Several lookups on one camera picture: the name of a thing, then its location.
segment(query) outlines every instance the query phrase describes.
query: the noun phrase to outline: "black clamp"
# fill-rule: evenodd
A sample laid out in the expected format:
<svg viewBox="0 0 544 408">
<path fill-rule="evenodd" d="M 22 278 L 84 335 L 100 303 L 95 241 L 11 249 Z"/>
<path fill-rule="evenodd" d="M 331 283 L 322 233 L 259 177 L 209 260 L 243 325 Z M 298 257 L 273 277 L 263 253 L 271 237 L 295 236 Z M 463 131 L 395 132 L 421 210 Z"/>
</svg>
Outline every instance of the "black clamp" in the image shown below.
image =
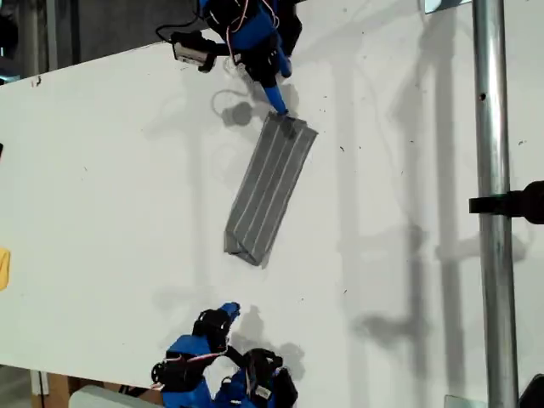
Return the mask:
<svg viewBox="0 0 544 408">
<path fill-rule="evenodd" d="M 187 354 L 181 354 L 177 359 L 168 359 L 155 364 L 151 371 L 153 383 L 164 385 L 164 392 L 193 391 L 204 379 L 204 370 L 210 362 L 187 361 L 189 357 Z"/>
<path fill-rule="evenodd" d="M 471 214 L 524 217 L 531 224 L 544 224 L 544 181 L 535 181 L 523 191 L 516 190 L 491 197 L 471 198 L 468 205 Z"/>
<path fill-rule="evenodd" d="M 289 371 L 283 366 L 283 359 L 264 348 L 254 348 L 243 356 L 247 395 L 257 408 L 268 406 L 272 390 L 275 395 L 275 405 L 292 407 L 298 398 L 298 391 L 292 382 Z"/>
<path fill-rule="evenodd" d="M 227 349 L 231 320 L 222 309 L 205 310 L 193 325 L 193 336 L 205 337 L 212 353 L 222 353 Z"/>
</svg>

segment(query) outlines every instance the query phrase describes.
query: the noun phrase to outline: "folded fabric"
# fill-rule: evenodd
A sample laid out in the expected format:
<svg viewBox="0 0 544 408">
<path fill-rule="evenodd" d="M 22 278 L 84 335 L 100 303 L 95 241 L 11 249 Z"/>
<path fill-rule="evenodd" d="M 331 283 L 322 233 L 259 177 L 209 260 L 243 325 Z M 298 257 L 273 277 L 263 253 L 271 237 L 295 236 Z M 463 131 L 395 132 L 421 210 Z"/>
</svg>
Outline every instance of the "folded fabric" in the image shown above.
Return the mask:
<svg viewBox="0 0 544 408">
<path fill-rule="evenodd" d="M 316 136 L 305 121 L 269 113 L 230 211 L 225 252 L 263 262 Z"/>
</svg>

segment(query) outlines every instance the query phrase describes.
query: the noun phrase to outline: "white surface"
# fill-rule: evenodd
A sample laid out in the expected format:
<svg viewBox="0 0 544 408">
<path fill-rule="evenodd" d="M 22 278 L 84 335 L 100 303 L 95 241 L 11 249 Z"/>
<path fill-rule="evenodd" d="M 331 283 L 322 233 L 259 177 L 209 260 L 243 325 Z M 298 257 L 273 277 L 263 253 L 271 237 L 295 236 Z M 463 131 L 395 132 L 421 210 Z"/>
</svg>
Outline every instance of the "white surface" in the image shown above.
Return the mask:
<svg viewBox="0 0 544 408">
<path fill-rule="evenodd" d="M 513 188 L 544 173 L 543 12 L 507 2 Z M 219 93 L 246 92 L 231 69 L 184 69 L 158 45 L 0 88 L 0 363 L 149 385 L 201 310 L 235 300 L 235 345 L 279 350 L 300 408 L 486 399 L 471 8 L 300 15 L 285 94 L 320 135 L 265 270 L 222 253 L 268 110 Z M 257 115 L 226 127 L 212 101 Z M 544 369 L 544 231 L 513 229 L 523 388 Z"/>
</svg>

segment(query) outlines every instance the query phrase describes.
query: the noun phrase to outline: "silver pole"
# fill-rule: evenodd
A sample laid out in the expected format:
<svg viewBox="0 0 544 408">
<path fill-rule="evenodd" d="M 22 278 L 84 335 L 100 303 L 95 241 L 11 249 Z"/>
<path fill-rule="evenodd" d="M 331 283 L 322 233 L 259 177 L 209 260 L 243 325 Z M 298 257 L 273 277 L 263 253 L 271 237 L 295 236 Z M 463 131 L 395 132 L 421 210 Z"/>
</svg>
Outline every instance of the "silver pole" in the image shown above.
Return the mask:
<svg viewBox="0 0 544 408">
<path fill-rule="evenodd" d="M 479 195 L 510 190 L 503 0 L 473 0 Z M 490 408 L 518 404 L 512 225 L 480 215 L 485 350 Z"/>
</svg>

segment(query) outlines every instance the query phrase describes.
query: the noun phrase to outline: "yellow object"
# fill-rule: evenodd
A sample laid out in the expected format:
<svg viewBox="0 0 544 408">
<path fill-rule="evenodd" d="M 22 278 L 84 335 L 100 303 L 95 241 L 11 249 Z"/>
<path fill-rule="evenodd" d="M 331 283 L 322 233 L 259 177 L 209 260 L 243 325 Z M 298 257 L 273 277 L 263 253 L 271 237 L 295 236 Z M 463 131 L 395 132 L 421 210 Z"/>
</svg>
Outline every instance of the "yellow object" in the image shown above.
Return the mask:
<svg viewBox="0 0 544 408">
<path fill-rule="evenodd" d="M 0 291 L 5 289 L 9 282 L 9 258 L 11 253 L 0 247 Z"/>
</svg>

